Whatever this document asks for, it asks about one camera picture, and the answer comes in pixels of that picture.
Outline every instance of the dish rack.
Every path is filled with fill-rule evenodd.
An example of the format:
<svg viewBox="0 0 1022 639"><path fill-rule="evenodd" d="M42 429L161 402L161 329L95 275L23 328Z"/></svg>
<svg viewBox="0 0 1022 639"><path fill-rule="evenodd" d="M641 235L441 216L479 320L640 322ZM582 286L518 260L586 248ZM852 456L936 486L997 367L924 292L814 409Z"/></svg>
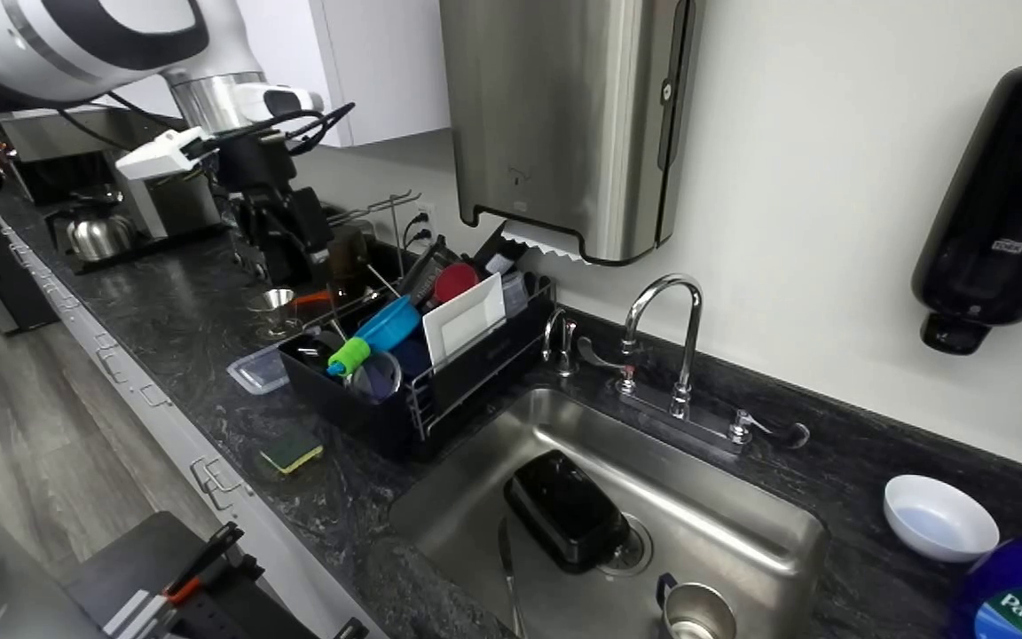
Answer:
<svg viewBox="0 0 1022 639"><path fill-rule="evenodd" d="M530 305L506 318L489 339L461 353L444 371L425 371L400 379L398 395L369 399L344 379L327 377L330 346L318 335L297 335L279 346L285 371L302 402L330 425L369 443L385 458L434 458L474 413L483 413L506 379L518 379L543 356L543 328L555 314L550 282L525 276ZM327 318L316 328L359 328L374 305L354 318Z"/></svg>

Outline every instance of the sink basin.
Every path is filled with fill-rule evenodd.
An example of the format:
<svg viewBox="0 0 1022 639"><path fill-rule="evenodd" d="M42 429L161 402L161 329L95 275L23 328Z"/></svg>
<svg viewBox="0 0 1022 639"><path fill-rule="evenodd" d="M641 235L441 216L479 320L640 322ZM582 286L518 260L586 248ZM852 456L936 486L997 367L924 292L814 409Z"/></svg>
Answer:
<svg viewBox="0 0 1022 639"><path fill-rule="evenodd" d="M525 534L504 483L566 453L627 515L615 560L569 576ZM815 515L633 429L557 386L534 386L451 447L394 508L394 534L465 596L525 635L663 639L659 576L705 586L739 639L804 635L822 527ZM515 596L502 560L512 527Z"/></svg>

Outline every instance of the paper towel dispenser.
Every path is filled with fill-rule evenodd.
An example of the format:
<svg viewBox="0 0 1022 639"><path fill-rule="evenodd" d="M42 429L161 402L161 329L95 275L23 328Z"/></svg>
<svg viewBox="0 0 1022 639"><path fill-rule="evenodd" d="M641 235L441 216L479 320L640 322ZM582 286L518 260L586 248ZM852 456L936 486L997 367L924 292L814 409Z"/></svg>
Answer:
<svg viewBox="0 0 1022 639"><path fill-rule="evenodd" d="M465 224L483 214L633 263L673 231L698 0L444 0Z"/></svg>

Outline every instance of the white bowl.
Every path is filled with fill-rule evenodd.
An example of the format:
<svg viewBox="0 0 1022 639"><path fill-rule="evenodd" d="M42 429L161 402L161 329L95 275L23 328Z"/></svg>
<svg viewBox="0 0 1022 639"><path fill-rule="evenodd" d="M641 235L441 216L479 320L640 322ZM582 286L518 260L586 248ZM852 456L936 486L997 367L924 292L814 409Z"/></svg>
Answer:
<svg viewBox="0 0 1022 639"><path fill-rule="evenodd" d="M903 542L931 560L965 565L1001 542L1001 527L981 502L931 475L894 475L885 512Z"/></svg>

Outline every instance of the gray countertop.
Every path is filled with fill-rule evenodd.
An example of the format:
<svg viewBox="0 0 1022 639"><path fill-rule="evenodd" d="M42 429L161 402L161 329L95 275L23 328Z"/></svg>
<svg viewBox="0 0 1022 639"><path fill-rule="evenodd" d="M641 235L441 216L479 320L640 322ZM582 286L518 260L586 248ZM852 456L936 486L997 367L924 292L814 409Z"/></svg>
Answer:
<svg viewBox="0 0 1022 639"><path fill-rule="evenodd" d="M398 639L502 635L496 617L470 603L388 527L392 506L425 471L394 467L327 425L291 391L249 399L227 361L264 346L249 314L259 292L230 260L227 238L199 238L122 266L73 275L49 247L42 214L0 196L0 216L65 282L69 292L217 443L253 492ZM748 371L704 359L698 386L773 422L809 422L804 453L755 447L729 471L820 515L827 557L815 591L815 635L942 635L965 570L910 553L881 518L881 492L897 471L951 481L981 496L1003 540L1022 534L1022 467L931 437L924 429L796 391ZM323 437L323 461L293 481L254 467L285 429Z"/></svg>

